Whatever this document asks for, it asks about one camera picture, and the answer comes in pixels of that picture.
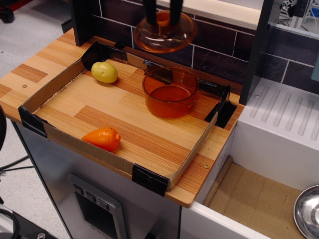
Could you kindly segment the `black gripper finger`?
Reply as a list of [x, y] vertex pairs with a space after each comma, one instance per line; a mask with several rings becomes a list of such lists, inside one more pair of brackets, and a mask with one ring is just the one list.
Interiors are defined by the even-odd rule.
[[156, 0], [143, 0], [143, 6], [145, 10], [145, 17], [147, 22], [152, 25], [157, 25], [157, 10]]
[[170, 24], [174, 26], [179, 23], [183, 0], [170, 1]]

